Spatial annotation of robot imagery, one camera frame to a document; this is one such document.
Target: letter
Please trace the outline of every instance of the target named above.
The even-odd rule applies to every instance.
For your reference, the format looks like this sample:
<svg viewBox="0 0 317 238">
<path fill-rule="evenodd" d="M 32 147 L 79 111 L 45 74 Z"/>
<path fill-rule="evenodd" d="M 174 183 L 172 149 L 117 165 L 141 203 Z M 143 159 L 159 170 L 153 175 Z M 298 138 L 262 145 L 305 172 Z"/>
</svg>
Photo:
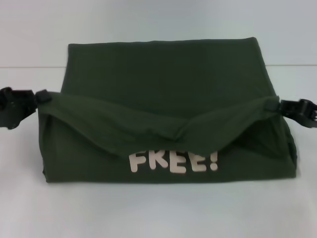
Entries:
<svg viewBox="0 0 317 238">
<path fill-rule="evenodd" d="M 218 161 L 218 152 L 214 152 L 210 155 L 210 169 L 212 171 L 217 171 L 218 170 L 218 165 L 217 165 L 217 161 Z"/>
<path fill-rule="evenodd" d="M 216 163 L 218 160 L 218 152 L 214 152 L 210 155 L 210 161 L 213 162 L 213 163 Z"/>
<path fill-rule="evenodd" d="M 176 155 L 175 151 L 170 151 L 169 153 L 169 170 L 171 173 L 184 174 L 186 173 L 186 168 L 184 166 L 178 166 L 178 163 L 185 163 L 186 158 L 183 156 Z"/>
<path fill-rule="evenodd" d="M 155 151 L 153 150 L 149 151 L 149 163 L 150 163 L 151 170 L 155 170 L 155 168 L 157 167 L 157 162 L 163 168 L 168 167 L 168 162 L 162 158 L 164 154 L 165 154 L 165 150 L 159 150 L 157 153 L 155 153 Z"/>
<path fill-rule="evenodd" d="M 138 171 L 138 165 L 144 164 L 147 161 L 147 158 L 145 158 L 145 156 L 137 156 L 137 154 L 140 153 L 145 153 L 145 151 L 129 155 L 131 172 L 133 173 Z"/>
<path fill-rule="evenodd" d="M 201 161 L 205 161 L 205 158 L 204 157 L 201 157 L 200 155 L 195 155 L 191 152 L 188 152 L 188 156 L 189 156 L 189 159 L 190 159 L 190 163 L 192 164 L 192 170 L 194 172 L 205 172 L 207 171 L 207 166 L 204 165 L 204 164 L 198 164 L 198 162 L 201 162 Z"/>
</svg>

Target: green fabric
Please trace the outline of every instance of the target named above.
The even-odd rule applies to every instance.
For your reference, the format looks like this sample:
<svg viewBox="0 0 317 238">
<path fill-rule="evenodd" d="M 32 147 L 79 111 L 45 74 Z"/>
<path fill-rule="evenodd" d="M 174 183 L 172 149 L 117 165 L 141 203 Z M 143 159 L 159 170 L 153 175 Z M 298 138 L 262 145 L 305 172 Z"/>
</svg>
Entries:
<svg viewBox="0 0 317 238">
<path fill-rule="evenodd" d="M 71 44 L 68 53 L 61 93 L 39 105 L 47 182 L 295 177 L 289 128 L 265 109 L 279 98 L 255 38 Z M 149 164 L 155 153 L 166 166 Z M 192 153 L 206 170 L 195 170 Z M 172 155 L 185 172 L 172 169 Z"/>
</svg>

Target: folded flap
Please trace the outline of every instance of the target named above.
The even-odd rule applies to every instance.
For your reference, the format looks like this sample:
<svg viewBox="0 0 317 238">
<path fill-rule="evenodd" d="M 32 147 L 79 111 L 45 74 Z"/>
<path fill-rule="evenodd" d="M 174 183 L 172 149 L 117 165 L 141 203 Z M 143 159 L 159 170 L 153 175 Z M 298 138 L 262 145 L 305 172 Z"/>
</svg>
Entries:
<svg viewBox="0 0 317 238">
<path fill-rule="evenodd" d="M 56 118 L 105 151 L 126 157 L 144 150 L 189 151 L 207 156 L 222 149 L 254 122 L 277 115 L 263 97 L 190 119 L 162 116 L 89 97 L 52 93 L 39 117 Z"/>
</svg>

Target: white wall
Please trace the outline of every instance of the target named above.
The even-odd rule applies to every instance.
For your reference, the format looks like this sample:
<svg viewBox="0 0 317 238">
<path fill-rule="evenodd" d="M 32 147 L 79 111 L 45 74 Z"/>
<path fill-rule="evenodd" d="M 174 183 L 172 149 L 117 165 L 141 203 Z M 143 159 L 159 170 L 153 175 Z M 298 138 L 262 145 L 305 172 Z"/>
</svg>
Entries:
<svg viewBox="0 0 317 238">
<path fill-rule="evenodd" d="M 266 64 L 317 64 L 316 0 L 0 0 L 0 67 L 65 66 L 69 43 L 256 37 Z"/>
</svg>

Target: white surface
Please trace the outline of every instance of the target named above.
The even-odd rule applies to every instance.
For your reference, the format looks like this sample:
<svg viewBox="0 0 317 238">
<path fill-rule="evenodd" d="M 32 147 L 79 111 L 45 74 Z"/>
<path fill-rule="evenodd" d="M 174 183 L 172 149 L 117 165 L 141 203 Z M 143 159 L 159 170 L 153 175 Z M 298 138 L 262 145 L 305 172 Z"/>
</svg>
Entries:
<svg viewBox="0 0 317 238">
<path fill-rule="evenodd" d="M 317 102 L 317 67 L 268 67 L 283 99 Z M 0 69 L 0 87 L 58 91 L 64 69 Z M 1 238 L 316 238 L 317 130 L 290 122 L 296 179 L 218 184 L 46 184 L 37 115 L 0 129 Z"/>
<path fill-rule="evenodd" d="M 69 43 L 256 37 L 266 64 L 317 64 L 315 0 L 0 0 L 0 67 L 65 66 Z"/>
</svg>

